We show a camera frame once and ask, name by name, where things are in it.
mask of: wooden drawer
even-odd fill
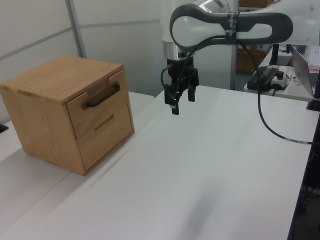
[[[26,153],[84,176],[135,132],[122,64],[60,56],[0,93]]]
[[[88,103],[98,102],[108,95],[109,97],[97,106],[87,106]],[[121,70],[68,102],[67,108],[76,139],[97,130],[109,120],[116,110],[127,106],[128,101],[125,73]]]
[[[127,105],[116,110],[98,129],[77,140],[85,170],[107,155],[133,131]]]

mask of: white wall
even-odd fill
[[[238,0],[228,0],[232,10]],[[162,90],[163,55],[159,0],[72,0],[86,57],[124,64],[129,90],[156,96]],[[231,46],[195,54],[201,85],[230,89],[236,69]]]
[[[0,1],[0,82],[60,55],[79,56],[65,0]],[[10,120],[0,98],[0,123]]]

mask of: laptop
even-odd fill
[[[290,46],[292,54],[293,69],[296,77],[302,85],[308,90],[311,96],[315,95],[318,73],[309,73],[308,62],[296,50],[294,46]]]

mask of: desk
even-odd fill
[[[267,54],[267,56],[264,58],[264,60],[262,61],[259,67],[268,66],[271,59],[271,55],[272,55],[272,50]],[[291,56],[291,53],[287,54],[286,52],[279,51],[278,55]],[[292,66],[279,66],[279,70],[284,72],[284,76],[286,76],[286,74],[288,76],[290,75],[292,75],[293,77],[296,76],[295,70]],[[318,72],[319,71],[310,71],[310,73],[318,73]],[[248,89],[247,84],[244,86],[243,91],[247,93],[257,93],[257,91],[255,90]],[[271,89],[269,91],[264,91],[262,94],[272,96],[273,92],[274,90]],[[306,101],[306,102],[310,102],[313,99],[313,97],[310,95],[307,89],[301,84],[301,82],[297,78],[289,81],[287,83],[286,89],[277,91],[274,96],[287,98],[287,99]]]
[[[310,146],[271,134],[256,94],[199,86],[179,105],[172,115],[161,93],[108,161],[68,174],[0,239],[286,240]],[[313,139],[306,102],[261,105],[275,131]]]
[[[132,115],[153,96],[129,92]],[[0,134],[0,234],[54,188],[70,171],[28,155],[12,122]]]

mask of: black strap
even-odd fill
[[[237,21],[239,11],[231,11],[227,15],[225,30],[225,45],[236,45],[237,40]]]

